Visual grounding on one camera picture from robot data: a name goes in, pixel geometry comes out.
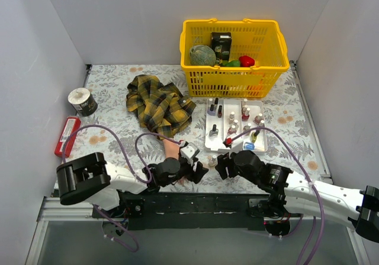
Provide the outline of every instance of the leaf pattern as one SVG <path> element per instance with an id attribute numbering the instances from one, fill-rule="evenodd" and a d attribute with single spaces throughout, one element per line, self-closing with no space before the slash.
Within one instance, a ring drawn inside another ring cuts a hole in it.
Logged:
<path id="1" fill-rule="evenodd" d="M 134 149 L 134 141 L 147 129 L 141 128 L 136 116 L 126 111 L 126 87 L 135 76 L 140 74 L 156 75 L 163 84 L 173 82 L 184 95 L 188 94 L 187 81 L 179 65 L 93 65 L 86 87 L 92 91 L 98 103 L 98 109 L 91 116 L 81 118 L 82 125 L 100 124 L 112 129 L 125 147 L 134 170 L 140 170 L 143 167 Z M 192 123 L 188 128 L 176 134 L 175 139 L 194 143 L 200 149 L 199 160 L 204 165 L 208 165 L 213 153 L 204 149 L 207 99 L 193 98 L 192 100 L 197 104 L 192 114 Z M 320 179 L 319 171 L 310 170 L 307 166 L 308 162 L 316 161 L 316 158 L 292 73 L 290 71 L 283 73 L 266 98 L 258 100 L 264 103 L 266 126 L 275 130 L 289 144 L 296 157 L 304 162 L 304 167 L 312 179 Z M 267 134 L 267 140 L 268 151 L 259 155 L 261 160 L 301 172 L 275 135 Z M 147 163 L 158 163 L 165 158 L 163 144 L 154 136 L 142 137 L 138 146 Z M 95 151 L 103 152 L 106 161 L 110 163 L 118 166 L 126 165 L 116 140 L 111 134 L 99 128 L 85 129 L 77 135 L 69 159 L 77 159 Z M 264 193 L 241 177 L 222 180 L 213 167 L 197 185 L 184 180 L 183 184 L 178 182 L 162 188 L 162 191 Z"/>

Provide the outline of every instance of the yellow basket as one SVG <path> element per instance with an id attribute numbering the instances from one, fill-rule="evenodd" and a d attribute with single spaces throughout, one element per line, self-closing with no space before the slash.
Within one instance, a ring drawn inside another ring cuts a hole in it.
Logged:
<path id="1" fill-rule="evenodd" d="M 190 48 L 210 46 L 212 32 L 230 32 L 230 59 L 248 55 L 253 67 L 191 66 Z M 263 98 L 290 67 L 287 46 L 276 21 L 187 20 L 180 36 L 181 66 L 191 96 Z"/>

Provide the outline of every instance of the black can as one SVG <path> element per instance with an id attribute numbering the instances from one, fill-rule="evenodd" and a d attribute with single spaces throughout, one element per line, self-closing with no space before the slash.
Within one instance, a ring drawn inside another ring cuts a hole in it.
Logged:
<path id="1" fill-rule="evenodd" d="M 97 102 L 86 88 L 74 89 L 68 100 L 81 116 L 90 116 L 97 109 Z"/>

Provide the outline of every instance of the green vegetable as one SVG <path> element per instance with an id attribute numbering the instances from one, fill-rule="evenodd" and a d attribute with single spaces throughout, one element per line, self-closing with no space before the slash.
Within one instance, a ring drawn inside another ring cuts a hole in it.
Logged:
<path id="1" fill-rule="evenodd" d="M 191 65 L 193 66 L 214 66 L 216 54 L 206 45 L 195 45 L 189 50 Z"/>
<path id="2" fill-rule="evenodd" d="M 241 67 L 241 63 L 239 60 L 233 60 L 225 64 L 225 67 Z"/>

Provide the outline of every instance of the plaid shirt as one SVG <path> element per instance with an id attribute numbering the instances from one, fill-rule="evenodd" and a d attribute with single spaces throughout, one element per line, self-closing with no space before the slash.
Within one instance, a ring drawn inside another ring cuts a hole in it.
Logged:
<path id="1" fill-rule="evenodd" d="M 140 75 L 127 89 L 127 110 L 134 112 L 140 126 L 150 132 L 172 138 L 191 123 L 196 104 L 173 83 L 164 86 L 156 76 Z"/>

